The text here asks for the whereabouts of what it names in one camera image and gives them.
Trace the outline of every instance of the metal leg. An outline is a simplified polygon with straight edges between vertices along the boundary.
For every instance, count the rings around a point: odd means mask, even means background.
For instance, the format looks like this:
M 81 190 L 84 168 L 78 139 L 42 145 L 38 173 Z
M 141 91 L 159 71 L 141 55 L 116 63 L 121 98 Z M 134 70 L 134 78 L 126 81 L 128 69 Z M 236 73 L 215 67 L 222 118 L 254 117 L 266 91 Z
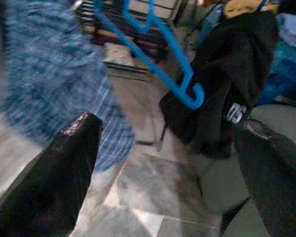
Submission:
M 164 135 L 166 133 L 166 129 L 167 129 L 168 125 L 164 124 L 163 129 L 162 129 L 162 133 L 161 133 L 161 137 L 160 140 L 157 142 L 145 142 L 145 141 L 137 141 L 136 144 L 138 145 L 143 145 L 143 146 L 150 146 L 150 147 L 156 147 L 157 151 L 160 152 L 163 146 L 163 141 L 164 141 Z

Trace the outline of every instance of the blue plaid fabric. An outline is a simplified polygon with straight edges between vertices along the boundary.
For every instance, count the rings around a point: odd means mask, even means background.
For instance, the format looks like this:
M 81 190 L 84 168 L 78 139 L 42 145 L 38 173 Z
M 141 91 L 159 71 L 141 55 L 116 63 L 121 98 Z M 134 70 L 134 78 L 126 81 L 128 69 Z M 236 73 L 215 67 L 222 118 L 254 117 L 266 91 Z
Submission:
M 102 119 L 96 171 L 129 155 L 132 127 L 116 104 L 101 50 L 83 35 L 65 0 L 6 0 L 9 124 L 46 146 L 82 112 Z

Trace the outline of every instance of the tiled floor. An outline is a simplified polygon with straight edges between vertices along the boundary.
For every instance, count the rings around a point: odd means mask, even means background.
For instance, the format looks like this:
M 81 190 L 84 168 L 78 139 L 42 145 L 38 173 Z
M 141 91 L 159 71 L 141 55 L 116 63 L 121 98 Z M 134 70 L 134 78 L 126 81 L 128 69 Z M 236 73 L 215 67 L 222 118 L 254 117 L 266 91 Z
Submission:
M 157 139 L 164 123 L 158 109 L 164 87 L 158 80 L 111 80 L 136 139 Z M 0 194 L 40 150 L 0 117 Z M 71 237 L 217 237 L 220 218 L 203 206 L 190 164 L 185 147 L 169 130 L 160 152 L 136 145 L 125 164 L 93 175 Z

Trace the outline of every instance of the yellow cloth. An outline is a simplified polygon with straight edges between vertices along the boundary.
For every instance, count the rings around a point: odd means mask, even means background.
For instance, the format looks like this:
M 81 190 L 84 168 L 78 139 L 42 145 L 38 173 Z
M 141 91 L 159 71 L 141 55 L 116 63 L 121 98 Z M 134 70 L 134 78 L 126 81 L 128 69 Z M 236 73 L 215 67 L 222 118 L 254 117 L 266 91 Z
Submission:
M 255 12 L 262 0 L 231 0 L 229 1 L 223 10 L 223 13 L 227 18 L 239 16 L 243 13 Z M 272 11 L 277 13 L 278 5 L 267 3 L 261 11 Z

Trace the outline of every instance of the clothes hanger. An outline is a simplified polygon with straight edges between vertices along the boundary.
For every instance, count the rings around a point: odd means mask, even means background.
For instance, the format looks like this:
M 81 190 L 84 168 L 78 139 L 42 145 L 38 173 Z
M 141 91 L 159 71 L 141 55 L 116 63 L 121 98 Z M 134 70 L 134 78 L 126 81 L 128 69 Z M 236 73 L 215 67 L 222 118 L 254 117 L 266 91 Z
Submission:
M 149 13 L 145 24 L 142 24 L 129 12 L 130 0 L 124 0 L 123 5 L 123 17 L 126 21 L 133 26 L 140 33 L 147 33 L 151 26 L 154 25 L 164 36 L 166 42 L 173 50 L 176 59 L 178 60 L 182 71 L 184 73 L 184 78 L 181 85 L 177 85 L 174 80 L 172 80 L 166 73 L 163 72 L 136 44 L 129 41 L 124 33 L 103 13 L 103 0 L 96 0 L 94 4 L 94 10 L 96 17 L 101 21 L 101 23 L 106 26 L 109 30 L 117 34 L 119 40 L 127 47 L 129 47 L 132 53 L 141 59 L 153 73 L 160 77 L 160 79 L 169 87 L 173 94 L 182 101 L 188 108 L 192 110 L 198 109 L 204 102 L 205 93 L 203 87 L 196 83 L 193 86 L 193 91 L 195 98 L 192 98 L 187 93 L 187 87 L 189 86 L 192 77 L 193 70 L 188 60 L 186 59 L 184 53 L 182 52 L 179 43 L 172 35 L 169 28 L 165 23 L 155 16 L 154 14 L 154 0 L 149 0 Z

